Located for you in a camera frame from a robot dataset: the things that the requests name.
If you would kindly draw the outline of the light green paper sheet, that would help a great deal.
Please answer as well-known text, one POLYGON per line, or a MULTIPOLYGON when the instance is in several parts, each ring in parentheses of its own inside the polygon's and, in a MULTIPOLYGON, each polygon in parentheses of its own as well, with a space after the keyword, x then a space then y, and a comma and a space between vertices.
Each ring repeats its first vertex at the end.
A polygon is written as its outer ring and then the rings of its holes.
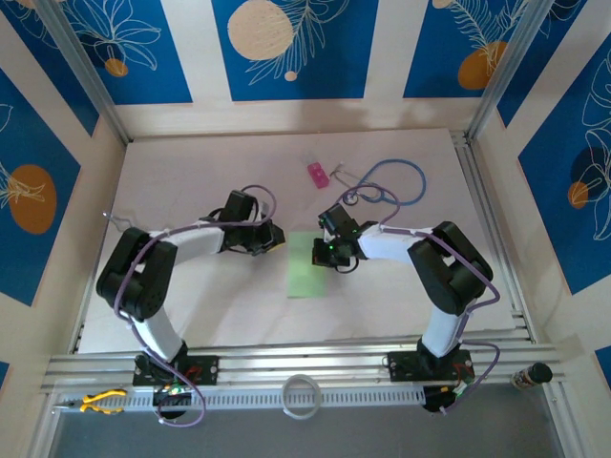
POLYGON ((312 263, 312 248, 317 235, 291 232, 288 236, 286 296, 289 299, 313 299, 327 295, 327 271, 312 263))

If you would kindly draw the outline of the blue stethoscope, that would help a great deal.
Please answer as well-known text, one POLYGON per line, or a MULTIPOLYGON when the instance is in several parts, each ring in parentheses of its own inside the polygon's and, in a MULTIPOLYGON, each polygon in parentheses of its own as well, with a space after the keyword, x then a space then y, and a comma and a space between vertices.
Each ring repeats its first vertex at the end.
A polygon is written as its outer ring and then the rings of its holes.
POLYGON ((412 206, 418 203, 426 194, 428 182, 426 179, 426 175, 422 168, 417 165, 415 162, 402 159, 402 158, 387 158, 381 161, 376 162, 366 173, 364 173, 361 177, 356 176, 355 174, 349 172, 345 167, 344 163, 340 162, 330 173, 331 177, 334 177, 338 182, 344 185, 346 188, 349 188, 350 185, 343 179, 343 176, 352 178, 356 181, 356 185, 361 187, 365 185, 373 185, 373 189, 376 191, 376 195, 374 197, 368 196, 361 191, 354 191, 352 193, 347 194, 342 197, 342 202, 347 206, 354 206, 360 200, 363 200, 366 203, 388 203, 388 204, 398 204, 400 207, 412 206), (371 176, 377 172, 379 169, 385 166, 391 165, 403 165, 412 168, 420 177, 421 180, 421 189, 415 198, 409 200, 397 200, 396 198, 390 198, 390 194, 388 191, 384 191, 380 188, 380 186, 371 181, 371 176))

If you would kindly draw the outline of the small pink box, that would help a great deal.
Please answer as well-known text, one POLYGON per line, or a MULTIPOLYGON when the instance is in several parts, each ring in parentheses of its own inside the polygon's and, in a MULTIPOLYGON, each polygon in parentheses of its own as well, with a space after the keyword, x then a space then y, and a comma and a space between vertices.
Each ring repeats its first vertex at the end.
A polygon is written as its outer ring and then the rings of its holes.
POLYGON ((320 162, 311 162, 306 170, 317 189, 324 189, 329 185, 329 177, 320 162))

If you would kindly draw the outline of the dark capped bottle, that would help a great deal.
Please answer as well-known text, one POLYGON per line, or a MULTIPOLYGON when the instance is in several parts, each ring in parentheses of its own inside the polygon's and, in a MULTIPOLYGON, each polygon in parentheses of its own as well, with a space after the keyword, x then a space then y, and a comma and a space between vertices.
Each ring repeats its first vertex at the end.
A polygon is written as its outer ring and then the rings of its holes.
POLYGON ((553 380, 553 371, 549 365, 537 362, 514 373, 510 379, 517 389, 527 389, 549 383, 553 380))

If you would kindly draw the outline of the long aluminium base rail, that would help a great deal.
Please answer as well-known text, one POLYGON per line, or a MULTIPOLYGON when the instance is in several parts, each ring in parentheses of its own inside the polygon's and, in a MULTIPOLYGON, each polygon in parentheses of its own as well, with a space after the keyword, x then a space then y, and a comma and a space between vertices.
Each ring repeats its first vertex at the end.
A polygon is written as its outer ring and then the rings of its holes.
MULTIPOLYGON (((542 362, 555 382, 567 380, 567 371, 554 345, 527 341, 496 341, 500 357, 485 381, 502 384, 520 369, 542 362)), ((388 385, 383 366, 391 351, 414 350, 414 341, 343 342, 312 345, 264 345, 193 348, 197 356, 220 358, 217 387, 279 387, 294 374, 306 374, 322 387, 388 385)), ((134 352, 55 355, 43 377, 44 393, 128 387, 135 369, 134 352)))

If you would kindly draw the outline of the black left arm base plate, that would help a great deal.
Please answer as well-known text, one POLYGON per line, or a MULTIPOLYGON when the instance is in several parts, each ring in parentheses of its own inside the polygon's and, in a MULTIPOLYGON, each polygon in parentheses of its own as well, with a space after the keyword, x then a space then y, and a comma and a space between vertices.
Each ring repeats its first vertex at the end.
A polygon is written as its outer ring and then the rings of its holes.
MULTIPOLYGON (((182 356, 173 362, 175 370, 180 372, 194 385, 216 385, 219 375, 218 356, 182 356)), ((135 358, 133 386, 162 386, 184 382, 168 369, 162 368, 150 356, 140 354, 135 358)))

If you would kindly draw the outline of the aluminium side rail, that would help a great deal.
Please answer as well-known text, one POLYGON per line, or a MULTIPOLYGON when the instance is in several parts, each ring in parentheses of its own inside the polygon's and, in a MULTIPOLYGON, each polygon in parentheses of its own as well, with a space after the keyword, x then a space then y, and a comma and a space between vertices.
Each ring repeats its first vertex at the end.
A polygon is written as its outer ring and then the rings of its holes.
POLYGON ((82 299, 79 306, 78 313, 76 315, 74 328, 72 332, 72 336, 70 339, 70 343, 68 346, 68 353, 74 354, 78 352, 80 342, 82 340, 82 334, 85 327, 85 321, 87 317, 87 311, 92 299, 92 295, 95 292, 95 276, 89 278, 82 299))
POLYGON ((491 266, 495 272, 495 284, 498 289, 504 288, 502 297, 507 299, 511 305, 512 315, 517 318, 517 329, 524 329, 527 332, 527 340, 531 344, 536 344, 537 332, 532 327, 516 270, 499 224, 499 210, 493 193, 494 189, 487 183, 481 161, 466 139, 465 133, 450 131, 450 135, 486 240, 492 246, 491 266))

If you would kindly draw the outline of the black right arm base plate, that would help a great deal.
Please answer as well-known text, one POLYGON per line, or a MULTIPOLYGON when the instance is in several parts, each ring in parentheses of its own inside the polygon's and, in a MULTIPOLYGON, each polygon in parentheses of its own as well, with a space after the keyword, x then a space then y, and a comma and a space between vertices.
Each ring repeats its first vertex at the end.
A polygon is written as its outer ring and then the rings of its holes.
POLYGON ((397 351, 387 355, 392 382, 470 382, 474 379, 471 353, 459 349, 437 359, 417 351, 397 351))

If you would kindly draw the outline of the aluminium frame post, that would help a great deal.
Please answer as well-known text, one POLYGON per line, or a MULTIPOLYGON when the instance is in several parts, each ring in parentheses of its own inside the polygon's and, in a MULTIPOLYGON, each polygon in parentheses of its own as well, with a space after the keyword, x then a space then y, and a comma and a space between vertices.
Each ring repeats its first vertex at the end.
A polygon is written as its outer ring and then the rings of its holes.
POLYGON ((52 37, 85 94, 123 146, 132 139, 118 115, 116 106, 79 38, 55 0, 32 0, 45 28, 52 37))
POLYGON ((505 52, 485 88, 474 117, 464 133, 472 145, 482 134, 500 98, 505 94, 516 70, 534 41, 555 0, 529 0, 524 15, 516 25, 505 52))

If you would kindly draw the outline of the yellow handled pliers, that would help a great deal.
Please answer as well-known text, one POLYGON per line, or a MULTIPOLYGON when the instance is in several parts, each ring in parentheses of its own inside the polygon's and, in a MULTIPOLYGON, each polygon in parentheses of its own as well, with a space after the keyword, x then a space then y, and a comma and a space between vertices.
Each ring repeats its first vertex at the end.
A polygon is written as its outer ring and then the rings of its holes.
POLYGON ((106 408, 100 406, 98 403, 109 398, 118 397, 123 398, 128 394, 125 389, 115 388, 106 391, 99 392, 95 395, 85 395, 77 400, 63 401, 53 406, 54 410, 67 410, 77 408, 80 412, 84 413, 88 410, 102 413, 105 415, 114 415, 123 412, 123 408, 106 408))

